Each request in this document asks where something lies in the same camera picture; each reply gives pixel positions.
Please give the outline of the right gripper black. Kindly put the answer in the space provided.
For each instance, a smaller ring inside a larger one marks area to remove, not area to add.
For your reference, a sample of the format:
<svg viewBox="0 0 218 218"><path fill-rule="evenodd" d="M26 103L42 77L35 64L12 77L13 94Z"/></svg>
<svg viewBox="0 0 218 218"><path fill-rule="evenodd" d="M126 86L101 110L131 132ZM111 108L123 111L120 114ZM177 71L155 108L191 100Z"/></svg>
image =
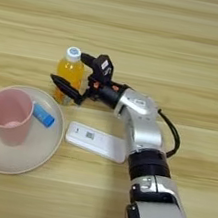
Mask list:
<svg viewBox="0 0 218 218"><path fill-rule="evenodd" d="M82 53L80 59L87 67L93 67L95 58L92 55ZM51 74L51 79L57 88L67 97L71 98L75 104L82 104L83 96L67 80L54 74ZM128 89L126 84L115 83L114 81L103 83L92 74L88 77L88 80L89 87L87 95L89 98L91 100L101 101L112 109L117 106L121 96Z"/></svg>

